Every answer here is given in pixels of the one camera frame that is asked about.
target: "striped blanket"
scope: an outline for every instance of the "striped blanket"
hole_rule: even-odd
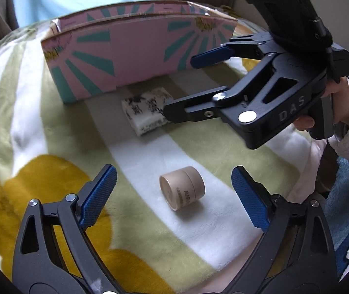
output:
[[[179,98],[234,85],[254,67],[253,60],[233,58],[63,105],[40,45],[49,24],[18,29],[0,41],[1,270],[11,278],[14,244],[30,199],[59,201],[109,163],[118,170],[118,183],[87,234],[124,289],[221,291],[260,237],[231,187],[232,169],[243,165],[270,193],[302,202],[313,192],[325,143],[288,127],[248,150],[219,119],[168,124],[138,137],[122,112],[122,99],[156,87]],[[189,165],[201,173],[206,194],[173,212],[158,177]],[[79,275],[61,229],[55,232],[69,271]]]

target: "fleece blanket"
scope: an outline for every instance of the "fleece blanket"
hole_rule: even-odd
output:
[[[63,105],[40,46],[49,24],[18,29],[0,41],[1,270],[12,277],[14,244],[30,199],[59,201],[109,163],[118,183],[87,234],[124,289],[221,291],[261,235],[231,187],[232,169],[243,165],[270,193],[302,202],[314,190],[325,142],[291,126],[248,150],[219,119],[168,124],[138,137],[122,112],[122,99],[156,87],[179,98],[231,86],[254,67],[252,60],[233,58]],[[174,212],[158,177],[185,166],[201,173],[206,194]],[[69,271],[79,275],[61,229],[55,231]]]

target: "white tissue package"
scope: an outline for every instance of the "white tissue package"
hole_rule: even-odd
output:
[[[163,115],[163,105],[169,99],[173,99],[172,96],[159,87],[122,101],[123,111],[138,136],[168,122]]]

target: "human hand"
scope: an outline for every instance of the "human hand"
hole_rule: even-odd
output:
[[[341,77],[339,84],[330,79],[327,82],[323,97],[333,95],[334,124],[344,122],[349,125],[349,84],[346,77]],[[299,130],[307,130],[315,125],[313,118],[300,116],[294,121],[294,126]]]

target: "pink and green box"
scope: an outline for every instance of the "pink and green box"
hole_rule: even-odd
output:
[[[189,69],[192,56],[227,42],[236,24],[191,2],[123,3],[55,20],[42,48],[63,102],[74,103]]]

